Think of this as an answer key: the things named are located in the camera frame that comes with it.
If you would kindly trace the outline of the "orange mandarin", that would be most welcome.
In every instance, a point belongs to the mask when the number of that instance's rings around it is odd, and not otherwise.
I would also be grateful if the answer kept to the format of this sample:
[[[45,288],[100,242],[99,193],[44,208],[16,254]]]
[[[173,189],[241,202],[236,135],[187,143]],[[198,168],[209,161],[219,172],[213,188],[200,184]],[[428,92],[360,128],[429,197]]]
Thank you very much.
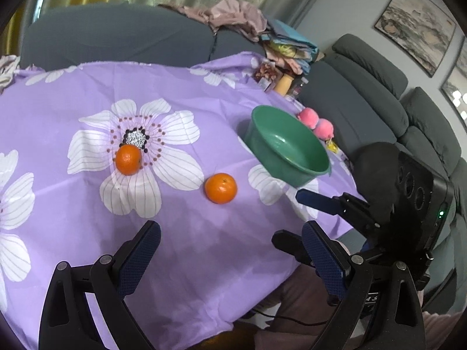
[[[125,176],[136,174],[142,168],[141,149],[125,144],[119,147],[115,156],[116,169]]]
[[[223,205],[235,199],[238,185],[231,175],[218,173],[207,179],[204,184],[204,192],[211,202]]]

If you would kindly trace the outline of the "pink crumpled garment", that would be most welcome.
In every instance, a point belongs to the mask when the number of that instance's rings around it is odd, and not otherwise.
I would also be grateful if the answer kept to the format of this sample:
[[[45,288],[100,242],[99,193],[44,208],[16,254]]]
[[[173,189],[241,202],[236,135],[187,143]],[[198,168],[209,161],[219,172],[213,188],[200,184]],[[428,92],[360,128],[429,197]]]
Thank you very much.
[[[221,0],[207,9],[173,4],[160,4],[160,7],[203,23],[213,33],[226,28],[242,34],[243,37],[254,43],[260,40],[260,36],[268,28],[268,20],[262,11],[244,0]]]

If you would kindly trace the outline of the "clear plastic bottle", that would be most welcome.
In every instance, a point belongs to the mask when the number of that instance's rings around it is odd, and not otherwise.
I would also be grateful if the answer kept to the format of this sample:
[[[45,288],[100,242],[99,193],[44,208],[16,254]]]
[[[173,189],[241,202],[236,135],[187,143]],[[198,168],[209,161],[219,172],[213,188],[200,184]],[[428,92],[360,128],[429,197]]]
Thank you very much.
[[[288,95],[293,99],[298,99],[303,88],[309,83],[307,78],[300,78],[299,80],[295,81],[294,84],[291,86]]]

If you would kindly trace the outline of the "pink plush toy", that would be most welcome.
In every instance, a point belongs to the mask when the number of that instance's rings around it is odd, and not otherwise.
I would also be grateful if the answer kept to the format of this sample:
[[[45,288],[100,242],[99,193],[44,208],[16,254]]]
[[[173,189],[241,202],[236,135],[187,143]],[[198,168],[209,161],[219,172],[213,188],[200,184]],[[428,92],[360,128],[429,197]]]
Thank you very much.
[[[334,138],[334,126],[325,118],[320,118],[312,108],[304,108],[297,114],[298,120],[311,129],[323,141]]]

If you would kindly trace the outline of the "black round cushion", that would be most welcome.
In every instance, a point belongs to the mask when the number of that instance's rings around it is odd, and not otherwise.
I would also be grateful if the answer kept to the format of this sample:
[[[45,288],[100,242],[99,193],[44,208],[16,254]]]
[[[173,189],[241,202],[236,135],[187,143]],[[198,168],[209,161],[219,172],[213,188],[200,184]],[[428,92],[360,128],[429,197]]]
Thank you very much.
[[[357,191],[367,200],[375,221],[383,226],[400,220],[401,185],[400,149],[387,142],[377,142],[361,148],[354,161],[353,176]]]

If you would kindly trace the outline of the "framed landscape painting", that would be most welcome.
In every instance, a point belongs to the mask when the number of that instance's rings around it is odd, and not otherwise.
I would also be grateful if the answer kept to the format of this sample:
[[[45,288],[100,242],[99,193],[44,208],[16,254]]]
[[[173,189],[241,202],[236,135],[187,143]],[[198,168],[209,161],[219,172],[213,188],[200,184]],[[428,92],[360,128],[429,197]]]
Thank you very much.
[[[431,0],[390,0],[374,27],[431,78],[447,53],[457,24]]]

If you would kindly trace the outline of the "green plastic bowl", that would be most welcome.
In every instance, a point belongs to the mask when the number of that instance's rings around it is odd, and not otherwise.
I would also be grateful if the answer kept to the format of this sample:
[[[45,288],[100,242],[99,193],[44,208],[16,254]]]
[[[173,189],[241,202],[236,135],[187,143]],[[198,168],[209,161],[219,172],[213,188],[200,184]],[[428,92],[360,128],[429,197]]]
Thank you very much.
[[[332,172],[320,140],[296,117],[279,108],[255,107],[243,141],[272,177],[294,188]]]

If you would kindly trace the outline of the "white patterned cloth pile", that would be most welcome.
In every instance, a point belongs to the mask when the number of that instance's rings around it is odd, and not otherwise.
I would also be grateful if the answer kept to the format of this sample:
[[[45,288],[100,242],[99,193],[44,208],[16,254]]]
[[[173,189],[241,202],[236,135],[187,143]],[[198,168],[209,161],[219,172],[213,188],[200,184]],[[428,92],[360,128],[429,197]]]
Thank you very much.
[[[14,82],[21,58],[16,55],[2,55],[0,59],[0,93]]]

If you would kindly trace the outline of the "clear box of dried petals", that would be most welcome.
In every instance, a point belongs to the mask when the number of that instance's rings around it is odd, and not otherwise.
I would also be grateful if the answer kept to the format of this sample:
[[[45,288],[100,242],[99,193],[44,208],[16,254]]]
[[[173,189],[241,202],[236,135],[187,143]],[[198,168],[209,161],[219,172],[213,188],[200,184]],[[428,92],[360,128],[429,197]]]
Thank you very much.
[[[263,61],[253,73],[253,79],[260,88],[267,92],[274,89],[283,73],[273,62]]]

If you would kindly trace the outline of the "stack of folded clothes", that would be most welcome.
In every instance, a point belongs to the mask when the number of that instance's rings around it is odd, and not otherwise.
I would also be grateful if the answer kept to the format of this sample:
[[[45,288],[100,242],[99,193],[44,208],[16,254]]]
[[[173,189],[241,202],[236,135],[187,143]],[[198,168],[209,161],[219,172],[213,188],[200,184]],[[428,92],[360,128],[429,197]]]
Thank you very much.
[[[298,76],[308,75],[311,65],[325,56],[315,43],[275,18],[268,17],[260,42],[269,60]]]

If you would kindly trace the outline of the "cream yellow bottle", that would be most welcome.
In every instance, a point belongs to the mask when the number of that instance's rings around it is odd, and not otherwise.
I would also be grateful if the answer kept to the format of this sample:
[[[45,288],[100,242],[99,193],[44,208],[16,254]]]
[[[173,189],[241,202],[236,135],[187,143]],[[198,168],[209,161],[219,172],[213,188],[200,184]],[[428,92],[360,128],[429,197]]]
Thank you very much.
[[[276,86],[274,87],[274,90],[280,96],[284,97],[288,93],[288,91],[289,91],[289,89],[290,89],[290,87],[291,87],[294,80],[295,80],[294,77],[292,77],[288,73],[284,73],[282,75],[282,77],[280,78],[280,80],[276,83]]]

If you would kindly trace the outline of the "purple floral cloth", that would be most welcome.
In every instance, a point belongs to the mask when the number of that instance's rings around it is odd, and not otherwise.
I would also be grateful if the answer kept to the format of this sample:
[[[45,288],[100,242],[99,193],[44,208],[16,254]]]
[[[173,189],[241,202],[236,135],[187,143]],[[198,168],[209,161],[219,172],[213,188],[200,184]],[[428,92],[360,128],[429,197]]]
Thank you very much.
[[[242,53],[194,68],[92,62],[19,70],[1,94],[1,312],[27,349],[55,266],[94,263],[148,220],[161,245],[128,306],[158,349],[186,349],[230,330],[296,269],[274,232],[317,221],[331,238],[349,224],[296,203],[241,141],[253,108],[299,107],[251,79]],[[121,174],[119,147],[141,149]],[[238,193],[211,202],[227,173]]]

